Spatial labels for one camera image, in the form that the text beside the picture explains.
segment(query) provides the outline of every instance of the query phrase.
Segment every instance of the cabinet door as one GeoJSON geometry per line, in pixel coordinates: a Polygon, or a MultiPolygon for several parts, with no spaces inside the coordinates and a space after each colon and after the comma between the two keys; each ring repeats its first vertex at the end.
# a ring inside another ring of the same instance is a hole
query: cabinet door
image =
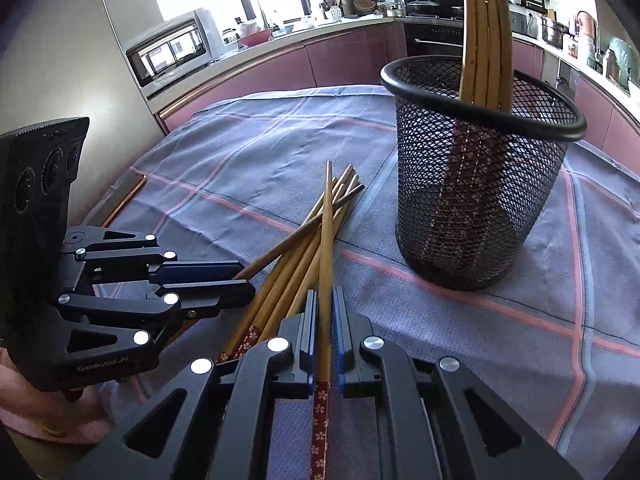
{"type": "Polygon", "coordinates": [[[164,120],[170,132],[181,126],[199,110],[213,103],[256,92],[300,90],[315,86],[304,48],[270,59],[212,88],[184,105],[164,120]]]}
{"type": "Polygon", "coordinates": [[[513,68],[542,79],[544,51],[530,43],[513,40],[513,68]]]}
{"type": "Polygon", "coordinates": [[[617,108],[613,108],[602,151],[640,175],[640,131],[617,108]]]}
{"type": "Polygon", "coordinates": [[[379,85],[385,47],[382,28],[375,25],[307,45],[316,86],[379,85]]]}
{"type": "Polygon", "coordinates": [[[513,40],[513,68],[533,75],[536,48],[529,43],[513,40]]]}
{"type": "Polygon", "coordinates": [[[387,23],[381,27],[382,36],[385,38],[386,62],[406,57],[406,38],[404,37],[404,24],[399,22],[387,23]]]}
{"type": "Polygon", "coordinates": [[[611,122],[613,103],[597,86],[579,77],[575,86],[575,104],[587,119],[584,140],[602,150],[611,122]]]}

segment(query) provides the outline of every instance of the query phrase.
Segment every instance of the built-in oven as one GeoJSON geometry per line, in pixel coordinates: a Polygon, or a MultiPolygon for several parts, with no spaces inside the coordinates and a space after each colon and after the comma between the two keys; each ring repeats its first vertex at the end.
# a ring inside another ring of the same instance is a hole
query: built-in oven
{"type": "Polygon", "coordinates": [[[404,34],[408,56],[462,56],[462,23],[429,18],[406,19],[404,34]]]}

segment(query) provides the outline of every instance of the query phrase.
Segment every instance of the pot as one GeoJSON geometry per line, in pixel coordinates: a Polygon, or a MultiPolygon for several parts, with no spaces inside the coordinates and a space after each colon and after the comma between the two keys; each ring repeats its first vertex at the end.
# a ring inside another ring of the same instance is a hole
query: pot
{"type": "Polygon", "coordinates": [[[442,6],[431,0],[415,0],[404,6],[407,16],[439,16],[441,18],[464,18],[463,7],[442,6]]]}
{"type": "Polygon", "coordinates": [[[562,50],[562,37],[569,33],[569,27],[547,16],[542,17],[542,40],[562,50]]]}

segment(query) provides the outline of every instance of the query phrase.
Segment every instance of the chopstick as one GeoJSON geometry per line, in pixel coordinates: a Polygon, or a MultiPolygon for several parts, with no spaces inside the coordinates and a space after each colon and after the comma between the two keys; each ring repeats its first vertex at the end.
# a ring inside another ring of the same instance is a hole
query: chopstick
{"type": "MultiPolygon", "coordinates": [[[[346,186],[344,184],[340,184],[340,187],[334,194],[333,200],[331,197],[329,198],[329,203],[332,205],[333,201],[341,198],[344,195],[345,190],[346,186]]],[[[260,311],[256,314],[254,322],[249,328],[250,333],[245,337],[245,340],[242,342],[240,349],[236,352],[234,357],[240,357],[254,344],[265,340],[265,338],[262,337],[262,332],[270,320],[273,319],[273,322],[277,322],[279,325],[280,322],[278,320],[278,316],[282,319],[284,311],[288,307],[288,304],[285,304],[285,302],[288,301],[290,303],[291,298],[300,283],[300,279],[302,278],[303,270],[308,267],[308,261],[311,259],[311,257],[308,256],[308,260],[305,261],[303,257],[309,253],[313,255],[318,246],[315,244],[315,241],[316,236],[311,235],[304,238],[302,242],[293,249],[287,265],[282,269],[282,272],[273,284],[273,288],[270,290],[269,295],[264,300],[260,311]]]]}
{"type": "MultiPolygon", "coordinates": [[[[337,180],[332,179],[332,197],[334,195],[334,192],[338,191],[340,185],[346,182],[347,179],[351,177],[352,173],[353,173],[353,164],[349,164],[345,168],[345,170],[342,172],[340,178],[338,178],[337,180]]],[[[318,201],[314,205],[309,215],[306,216],[305,220],[303,221],[303,224],[311,220],[320,211],[323,201],[324,201],[324,193],[322,194],[321,199],[318,199],[318,201]]],[[[231,337],[226,342],[222,352],[220,352],[220,355],[218,357],[218,362],[224,362],[230,357],[235,356],[238,353],[238,349],[241,346],[244,346],[244,352],[246,352],[249,348],[251,348],[251,346],[253,346],[257,342],[257,339],[260,337],[260,333],[262,332],[262,327],[254,326],[254,320],[258,316],[258,313],[260,312],[260,310],[262,309],[263,304],[267,301],[267,298],[269,297],[269,294],[271,293],[272,288],[276,286],[276,282],[278,280],[278,277],[281,275],[281,273],[283,273],[285,270],[287,270],[287,272],[291,271],[292,266],[287,267],[289,258],[291,256],[292,254],[290,253],[284,253],[278,259],[273,269],[271,269],[271,272],[267,275],[267,278],[265,279],[264,283],[262,284],[262,286],[260,286],[260,288],[256,292],[254,300],[250,303],[247,312],[239,321],[238,325],[236,326],[236,329],[234,330],[231,337]]],[[[283,284],[283,281],[281,281],[277,285],[277,287],[284,288],[284,285],[285,284],[283,284]]],[[[273,301],[273,299],[270,300],[270,303],[267,305],[266,308],[272,308],[271,301],[273,301]]]]}
{"type": "MultiPolygon", "coordinates": [[[[337,196],[344,194],[345,190],[346,190],[346,186],[342,184],[340,186],[340,189],[338,190],[337,196]]],[[[316,254],[316,251],[320,246],[320,235],[321,235],[321,230],[318,230],[316,228],[316,232],[313,236],[311,243],[309,243],[305,248],[305,253],[302,255],[302,258],[300,258],[300,262],[298,263],[298,266],[294,270],[289,281],[287,282],[285,290],[283,291],[280,298],[278,299],[278,303],[274,307],[271,313],[271,317],[269,318],[264,329],[262,330],[262,334],[260,335],[260,339],[258,339],[258,343],[267,340],[268,338],[272,337],[277,333],[278,327],[280,325],[280,321],[282,320],[287,310],[289,309],[289,306],[291,305],[291,301],[296,295],[296,292],[298,290],[298,287],[300,286],[300,283],[302,282],[302,279],[306,273],[306,270],[309,268],[309,265],[313,260],[314,254],[316,254]]]]}
{"type": "MultiPolygon", "coordinates": [[[[358,185],[358,176],[355,175],[349,184],[350,188],[358,185]]],[[[334,238],[340,232],[342,224],[347,216],[348,205],[343,206],[334,214],[334,238]]],[[[298,291],[291,301],[291,306],[289,307],[289,311],[287,312],[286,317],[295,316],[300,312],[306,300],[306,292],[310,288],[314,288],[316,283],[318,282],[320,271],[320,250],[316,251],[314,255],[314,259],[311,261],[309,268],[306,270],[304,278],[298,287],[298,291]]]]}
{"type": "Polygon", "coordinates": [[[497,0],[500,16],[500,110],[511,113],[513,103],[513,36],[507,0],[497,0]]]}
{"type": "Polygon", "coordinates": [[[502,83],[500,60],[502,59],[503,46],[497,0],[487,0],[487,16],[489,25],[489,77],[487,78],[486,106],[498,109],[500,104],[500,85],[502,83]]]}
{"type": "MultiPolygon", "coordinates": [[[[358,185],[358,176],[355,175],[351,179],[349,186],[346,188],[347,193],[344,196],[347,197],[350,194],[350,190],[358,187],[360,187],[358,185]]],[[[347,209],[347,206],[345,206],[344,208],[336,210],[335,207],[339,202],[342,202],[342,200],[334,201],[333,204],[335,211],[333,219],[334,227],[339,226],[339,222],[344,218],[347,209]]],[[[338,230],[339,229],[334,229],[334,238],[335,235],[337,235],[338,230]]],[[[287,283],[287,288],[282,293],[280,300],[278,300],[278,304],[274,308],[258,342],[265,341],[276,335],[282,319],[284,317],[293,316],[293,313],[298,313],[300,306],[304,304],[306,292],[316,284],[316,281],[318,280],[320,237],[321,231],[318,230],[316,231],[313,242],[306,248],[305,254],[300,260],[298,268],[294,272],[289,283],[287,283]]]]}
{"type": "Polygon", "coordinates": [[[311,454],[313,480],[324,479],[329,423],[329,386],[331,380],[331,309],[334,288],[334,214],[327,197],[331,183],[331,161],[326,164],[324,207],[320,238],[320,277],[318,283],[318,354],[314,391],[314,448],[311,454]]]}
{"type": "Polygon", "coordinates": [[[486,105],[486,89],[489,76],[489,31],[485,0],[476,0],[476,78],[474,104],[486,105]]]}
{"type": "Polygon", "coordinates": [[[471,103],[476,88],[476,60],[478,34],[476,32],[476,0],[465,0],[465,28],[463,38],[462,75],[460,77],[460,100],[471,103]]]}
{"type": "MultiPolygon", "coordinates": [[[[347,204],[351,201],[353,197],[355,197],[358,193],[360,193],[364,189],[364,185],[360,184],[358,187],[352,189],[350,192],[341,197],[340,200],[337,200],[333,204],[334,212],[340,209],[343,205],[347,204]]],[[[243,270],[236,274],[236,280],[250,280],[256,274],[258,274],[261,270],[263,270],[266,266],[268,266],[271,262],[273,262],[278,256],[284,254],[290,248],[292,248],[298,241],[302,240],[309,233],[314,232],[314,230],[322,223],[322,212],[318,212],[316,216],[314,216],[311,220],[303,223],[299,228],[293,231],[289,236],[287,236],[283,241],[270,249],[268,252],[264,253],[257,260],[255,260],[252,264],[246,266],[243,270]]]]}

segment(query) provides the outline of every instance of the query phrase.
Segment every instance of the bowl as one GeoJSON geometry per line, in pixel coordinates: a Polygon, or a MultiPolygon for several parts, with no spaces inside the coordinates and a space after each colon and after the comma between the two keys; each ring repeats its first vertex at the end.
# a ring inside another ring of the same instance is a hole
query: bowl
{"type": "Polygon", "coordinates": [[[266,43],[267,41],[269,41],[270,37],[271,37],[271,29],[268,28],[267,30],[254,32],[253,34],[249,34],[244,38],[240,38],[238,40],[238,43],[240,43],[242,46],[256,46],[256,45],[260,45],[261,43],[266,43]]]}

